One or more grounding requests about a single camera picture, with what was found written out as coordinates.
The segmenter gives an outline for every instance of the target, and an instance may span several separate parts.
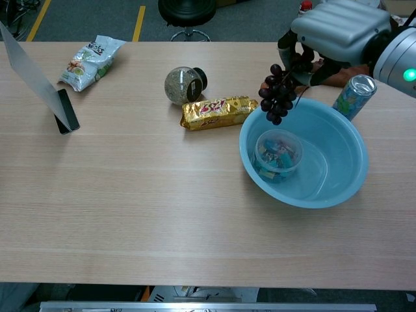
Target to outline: wooden table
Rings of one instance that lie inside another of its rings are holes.
[[[56,81],[82,43],[23,44]],[[0,45],[0,280],[416,289],[416,102],[379,84],[354,120],[361,191],[333,209],[267,196],[242,167],[240,126],[188,132],[163,82],[199,66],[207,98],[258,98],[275,44],[126,44],[108,76],[68,89],[62,136]],[[332,104],[339,89],[305,94]]]

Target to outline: metal frame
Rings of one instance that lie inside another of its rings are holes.
[[[181,34],[185,35],[185,41],[192,41],[192,35],[196,33],[196,34],[200,34],[201,36],[203,36],[206,40],[202,40],[202,41],[211,41],[211,38],[205,34],[203,31],[198,31],[196,29],[193,29],[192,27],[185,27],[185,29],[183,31],[179,31],[177,33],[175,33],[170,41],[174,41],[176,37],[180,36]]]
[[[153,302],[42,302],[40,312],[375,312],[372,304],[210,304]]]

